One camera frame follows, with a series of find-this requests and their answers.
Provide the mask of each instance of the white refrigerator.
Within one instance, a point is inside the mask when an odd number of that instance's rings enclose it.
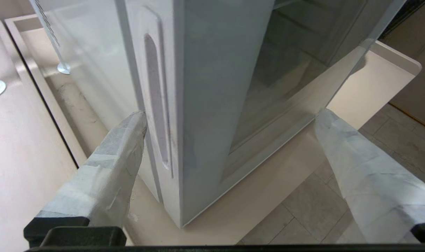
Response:
[[[146,112],[139,174],[182,228],[314,120],[404,0],[31,2],[108,129]]]

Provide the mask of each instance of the tile floor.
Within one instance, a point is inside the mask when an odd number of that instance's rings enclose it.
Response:
[[[359,130],[425,182],[425,127],[387,104]],[[364,243],[325,161],[239,244]],[[416,242],[411,234],[401,242]]]

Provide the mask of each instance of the glass door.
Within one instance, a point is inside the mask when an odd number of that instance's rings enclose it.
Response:
[[[174,222],[189,223],[310,123],[402,3],[129,0]]]

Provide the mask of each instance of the refrigerator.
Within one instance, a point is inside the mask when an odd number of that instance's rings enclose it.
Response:
[[[314,120],[404,3],[30,1],[108,129],[145,111],[139,172],[179,228]]]

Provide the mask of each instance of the cabinet door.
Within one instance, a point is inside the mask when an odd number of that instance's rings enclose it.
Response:
[[[174,222],[189,223],[310,123],[402,4],[128,0]]]

